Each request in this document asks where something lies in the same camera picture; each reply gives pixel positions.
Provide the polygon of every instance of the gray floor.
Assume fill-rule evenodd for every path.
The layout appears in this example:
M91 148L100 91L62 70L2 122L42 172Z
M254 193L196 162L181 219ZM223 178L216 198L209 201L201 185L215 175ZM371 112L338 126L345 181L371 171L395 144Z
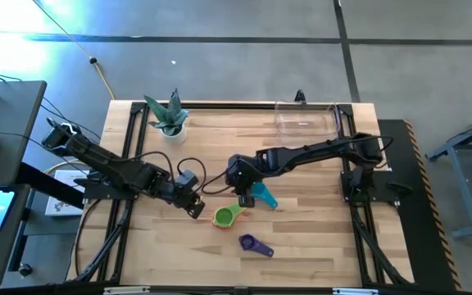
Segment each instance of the gray floor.
M31 1L5 1L0 30L62 33ZM337 38L332 0L44 0L73 34L187 37ZM472 1L342 0L349 38L472 39ZM118 98L143 94L182 99L291 99L350 102L339 44L83 43L102 64ZM422 152L472 122L472 47L351 46L362 102L381 119L410 120ZM73 43L30 42L0 35L0 74L48 82L46 97L69 118L100 133L110 96L88 58ZM48 130L41 110L32 138ZM472 155L463 162L472 170ZM46 169L58 160L29 145L25 160ZM446 231L468 225L449 162L427 164ZM35 204L31 233L74 233L77 221L45 221ZM461 282L472 291L472 238L450 243ZM24 261L37 271L4 286L61 282L73 234L32 238Z

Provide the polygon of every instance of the computer desk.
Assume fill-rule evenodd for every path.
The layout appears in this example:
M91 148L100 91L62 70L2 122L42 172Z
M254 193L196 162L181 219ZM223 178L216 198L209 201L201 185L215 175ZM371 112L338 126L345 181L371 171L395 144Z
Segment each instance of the computer desk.
M44 81L0 82L0 132L8 133L0 134L0 189L16 193L0 230L0 283L11 252L9 271L16 271L19 267L26 243L26 236L22 235L25 222L21 221L25 220L23 212L32 188L83 208L80 191L21 162L46 87Z

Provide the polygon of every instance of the wooden table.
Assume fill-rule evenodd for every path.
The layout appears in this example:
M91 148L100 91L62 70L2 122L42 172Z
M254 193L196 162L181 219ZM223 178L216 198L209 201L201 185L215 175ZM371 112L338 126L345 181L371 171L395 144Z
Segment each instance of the wooden table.
M117 154L121 154L123 148L131 103L113 101L109 107L101 145ZM357 130L379 134L374 105L353 103L352 107ZM159 130L149 126L143 151L165 151L174 166L182 158L197 157L206 165L207 179L222 172L227 159L235 153L254 156L255 151L262 148L300 146L322 139L321 136L279 137L274 110L193 109L186 128L187 140L182 145L172 146L163 141ZM139 122L134 134L138 134L138 130ZM143 159L168 169L158 155ZM273 211L258 202L256 208L247 209L239 216L229 230L211 225L212 213L218 207L237 201L229 191L205 196L206 207L198 220L161 200L140 197L134 204L130 222L121 284L360 286L350 211L342 201L340 188L342 168L340 159L331 159L266 179L265 184L278 200L278 208ZM193 170L201 180L198 164L186 162L183 169ZM208 190L224 186L220 179ZM101 202L87 220L79 244L80 269L102 246L110 206L111 202ZM372 207L380 247L400 273L412 281L397 211L385 203L373 203ZM270 259L244 252L238 244L238 236L242 234L259 238L275 250L275 256ZM372 256L369 252L366 256L371 278L374 278ZM113 248L109 272L115 259L116 248ZM67 278L73 277L74 263Z

